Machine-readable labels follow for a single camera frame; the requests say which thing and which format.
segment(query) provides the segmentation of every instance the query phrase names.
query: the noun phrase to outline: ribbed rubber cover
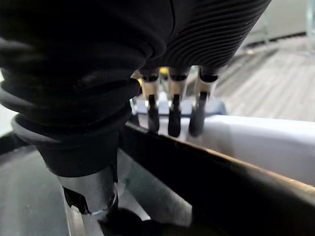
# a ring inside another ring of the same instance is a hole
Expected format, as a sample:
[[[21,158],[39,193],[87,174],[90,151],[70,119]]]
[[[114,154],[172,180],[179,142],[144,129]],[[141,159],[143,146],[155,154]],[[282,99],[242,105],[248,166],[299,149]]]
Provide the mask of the ribbed rubber cover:
[[[202,65],[214,71],[233,57],[270,0],[198,0],[185,6],[186,18],[175,12],[175,31],[166,53],[145,68]]]

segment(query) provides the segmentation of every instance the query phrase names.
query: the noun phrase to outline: gray floor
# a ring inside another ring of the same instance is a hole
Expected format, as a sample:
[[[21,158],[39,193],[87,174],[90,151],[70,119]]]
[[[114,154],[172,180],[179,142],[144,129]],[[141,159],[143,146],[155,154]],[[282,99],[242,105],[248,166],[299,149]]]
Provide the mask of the gray floor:
[[[228,113],[315,121],[315,57],[306,45],[295,37],[240,52],[216,91]]]

